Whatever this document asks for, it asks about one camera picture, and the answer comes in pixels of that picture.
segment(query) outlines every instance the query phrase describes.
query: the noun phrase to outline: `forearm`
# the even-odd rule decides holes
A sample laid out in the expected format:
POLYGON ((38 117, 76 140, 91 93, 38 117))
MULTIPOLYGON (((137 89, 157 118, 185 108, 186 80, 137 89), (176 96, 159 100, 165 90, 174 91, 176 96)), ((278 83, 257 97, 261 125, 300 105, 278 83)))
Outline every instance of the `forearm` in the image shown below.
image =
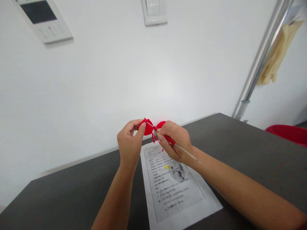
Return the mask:
POLYGON ((194 147, 201 161, 188 165, 202 175, 238 212, 262 229, 299 229, 306 215, 248 176, 194 147))
POLYGON ((119 167, 92 230, 127 229, 135 168, 119 167))

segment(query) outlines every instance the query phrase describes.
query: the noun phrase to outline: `hand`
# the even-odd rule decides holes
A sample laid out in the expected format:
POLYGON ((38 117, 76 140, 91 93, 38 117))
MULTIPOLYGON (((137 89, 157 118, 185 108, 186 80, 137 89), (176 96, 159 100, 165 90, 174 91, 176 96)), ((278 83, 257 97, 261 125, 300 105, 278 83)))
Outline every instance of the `hand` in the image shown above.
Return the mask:
POLYGON ((193 154, 193 146, 191 144, 189 133, 183 127, 177 125, 172 121, 167 121, 161 129, 157 130, 157 136, 160 140, 161 146, 165 149, 167 154, 175 161, 189 165, 194 159, 187 155, 184 151, 176 145, 171 145, 163 135, 171 137, 179 146, 184 148, 189 153, 193 154))
POLYGON ((128 124, 117 134, 117 143, 121 156, 121 166, 136 168, 142 148, 142 139, 145 133, 146 122, 143 122, 138 130, 138 125, 144 119, 129 121, 128 124))

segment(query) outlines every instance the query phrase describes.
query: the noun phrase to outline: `gray table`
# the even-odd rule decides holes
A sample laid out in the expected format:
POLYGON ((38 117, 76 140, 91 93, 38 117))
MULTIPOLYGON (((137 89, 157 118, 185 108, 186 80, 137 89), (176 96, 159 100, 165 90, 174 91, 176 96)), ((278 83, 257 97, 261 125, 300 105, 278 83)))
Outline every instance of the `gray table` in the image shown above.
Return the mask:
MULTIPOLYGON (((307 148, 221 113, 184 128, 194 146, 307 212, 307 148)), ((0 229, 90 229, 119 163, 117 150, 31 181, 0 214, 0 229)), ((211 189, 224 208, 188 229, 255 229, 211 189)), ((141 160, 128 229, 149 229, 141 160)))

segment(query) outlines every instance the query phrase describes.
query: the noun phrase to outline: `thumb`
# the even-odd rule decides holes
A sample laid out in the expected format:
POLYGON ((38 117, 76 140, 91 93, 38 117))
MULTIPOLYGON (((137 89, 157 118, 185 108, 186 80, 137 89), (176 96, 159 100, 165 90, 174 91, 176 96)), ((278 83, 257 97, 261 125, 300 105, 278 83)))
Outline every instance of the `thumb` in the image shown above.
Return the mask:
POLYGON ((161 146, 164 148, 164 150, 170 156, 170 158, 176 161, 179 161, 180 157, 178 156, 174 148, 171 146, 171 144, 168 142, 168 140, 158 132, 157 132, 157 136, 159 138, 161 146))
POLYGON ((145 133, 145 129, 146 129, 146 122, 143 122, 139 127, 138 132, 135 135, 135 138, 142 140, 145 133))

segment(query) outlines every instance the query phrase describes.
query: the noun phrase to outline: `red crochet piece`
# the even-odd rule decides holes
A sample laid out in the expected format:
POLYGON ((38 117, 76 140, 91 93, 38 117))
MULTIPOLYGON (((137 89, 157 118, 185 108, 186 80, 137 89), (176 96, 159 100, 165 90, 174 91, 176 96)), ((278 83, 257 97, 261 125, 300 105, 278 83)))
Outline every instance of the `red crochet piece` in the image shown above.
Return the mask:
MULTIPOLYGON (((153 126, 153 123, 152 123, 149 119, 146 119, 146 118, 145 118, 145 119, 138 125, 138 129, 140 128, 141 124, 145 122, 145 120, 146 120, 149 124, 151 124, 151 125, 153 126)), ((154 130, 154 128, 153 128, 152 126, 146 125, 144 136, 147 136, 147 135, 149 135, 149 134, 152 134, 152 132, 153 132, 153 130, 154 130)))
POLYGON ((157 128, 162 128, 162 126, 165 124, 166 121, 161 121, 158 125, 157 128))
MULTIPOLYGON (((144 122, 147 122, 149 124, 151 124, 153 126, 153 123, 149 120, 149 119, 146 119, 144 118, 144 120, 138 125, 138 129, 140 128, 141 124, 144 123, 144 122)), ((158 125, 157 125, 157 128, 162 128, 162 126, 164 125, 165 121, 161 121, 158 125)), ((161 145, 160 141, 156 138, 156 136, 153 134, 153 130, 154 128, 150 126, 150 125, 146 125, 146 128, 145 128, 145 133, 144 133, 144 136, 147 136, 149 134, 151 134, 151 138, 153 139, 153 142, 155 143, 154 141, 154 138, 159 142, 159 144, 161 145)))

